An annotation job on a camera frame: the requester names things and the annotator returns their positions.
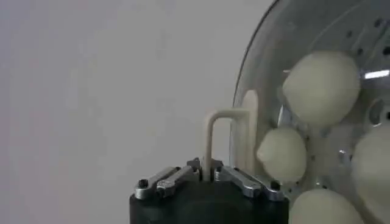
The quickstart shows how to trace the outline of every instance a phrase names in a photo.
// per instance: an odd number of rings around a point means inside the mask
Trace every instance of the bolt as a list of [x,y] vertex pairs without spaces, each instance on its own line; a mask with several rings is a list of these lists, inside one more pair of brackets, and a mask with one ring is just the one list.
[[147,179],[142,179],[138,182],[138,187],[140,188],[147,188],[148,185],[149,183],[147,182]]

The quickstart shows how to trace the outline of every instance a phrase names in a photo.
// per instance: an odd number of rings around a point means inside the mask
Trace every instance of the white egg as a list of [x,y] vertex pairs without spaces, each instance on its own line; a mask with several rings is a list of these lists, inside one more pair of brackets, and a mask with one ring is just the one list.
[[341,52],[314,52],[292,68],[283,94],[300,120],[316,127],[338,123],[352,109],[360,91],[359,70]]
[[366,208],[390,223],[390,125],[376,127],[360,139],[353,154],[352,177]]
[[306,170],[305,143],[295,130],[277,128],[264,137],[257,159],[273,179],[282,183],[296,182]]
[[306,191],[294,202],[289,224],[364,224],[343,196],[325,189]]

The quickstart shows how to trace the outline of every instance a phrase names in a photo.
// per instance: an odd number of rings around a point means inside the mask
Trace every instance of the gray background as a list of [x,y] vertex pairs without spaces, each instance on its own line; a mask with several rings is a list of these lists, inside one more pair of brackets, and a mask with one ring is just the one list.
[[201,155],[270,3],[0,1],[0,223],[127,223],[137,179]]

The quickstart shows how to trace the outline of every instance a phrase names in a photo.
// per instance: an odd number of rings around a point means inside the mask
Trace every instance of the egg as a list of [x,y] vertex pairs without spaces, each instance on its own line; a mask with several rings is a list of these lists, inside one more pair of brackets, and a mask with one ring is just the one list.
[[325,189],[301,194],[289,212],[289,224],[364,224],[343,196]]
[[301,121],[327,127],[341,121],[356,102],[359,70],[354,60],[341,52],[313,52],[292,68],[282,91]]
[[306,148],[302,137],[292,128],[267,132],[257,150],[257,159],[273,179],[299,181],[306,170]]
[[352,179],[365,207],[383,223],[390,223],[390,125],[375,127],[359,140]]

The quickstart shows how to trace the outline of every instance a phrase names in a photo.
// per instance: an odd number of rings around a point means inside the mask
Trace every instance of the white plastic handle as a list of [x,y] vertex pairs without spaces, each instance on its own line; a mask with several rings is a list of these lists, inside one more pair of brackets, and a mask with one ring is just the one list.
[[242,156],[243,158],[238,160],[238,166],[240,169],[245,169],[250,172],[254,171],[254,148],[257,133],[257,113],[257,93],[254,90],[250,90],[246,93],[241,108],[219,110],[207,116],[205,120],[205,152],[202,159],[203,181],[210,181],[213,127],[214,123],[219,118],[229,118],[231,120],[237,121],[240,131],[237,137],[238,148],[236,150],[242,150],[242,155],[244,155]]

